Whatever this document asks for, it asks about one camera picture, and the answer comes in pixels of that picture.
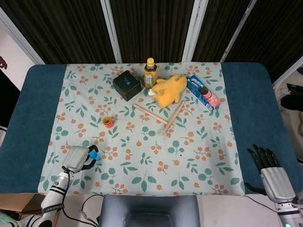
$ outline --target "stuffed animal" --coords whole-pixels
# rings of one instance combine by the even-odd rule
[[[158,100],[162,108],[168,106],[173,101],[176,103],[180,99],[180,93],[186,88],[187,79],[184,74],[173,75],[168,80],[157,79],[157,84],[152,89],[157,93],[153,95]]]

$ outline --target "orange cup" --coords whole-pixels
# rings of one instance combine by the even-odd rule
[[[109,128],[109,129],[114,126],[114,122],[108,116],[104,117],[103,120],[102,120],[102,122],[105,125],[105,127]]]

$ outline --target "wooden dowel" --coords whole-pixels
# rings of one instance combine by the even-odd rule
[[[164,135],[164,133],[167,131],[167,129],[170,127],[170,125],[174,122],[175,118],[177,117],[177,115],[180,113],[183,105],[184,105],[185,101],[183,100],[180,104],[180,106],[177,108],[177,110],[174,112],[174,115],[172,116],[171,120],[169,121],[169,123],[167,125],[165,125],[163,131],[161,132],[161,136]]]
[[[139,106],[137,104],[133,104],[133,107],[136,108],[136,109],[138,109],[138,110],[141,110],[142,112],[148,114],[149,116],[153,117],[154,119],[158,120],[159,122],[162,122],[163,124],[168,124],[168,122],[166,120],[158,117],[157,115],[153,114],[152,112],[144,109],[143,107],[141,107],[141,106]]]

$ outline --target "yellow bottle cap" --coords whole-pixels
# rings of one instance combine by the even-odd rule
[[[153,58],[147,59],[147,65],[148,66],[154,66],[155,62],[153,61]]]

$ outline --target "black box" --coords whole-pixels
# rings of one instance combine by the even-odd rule
[[[128,70],[113,79],[113,83],[116,91],[126,101],[130,100],[142,90],[140,80]]]

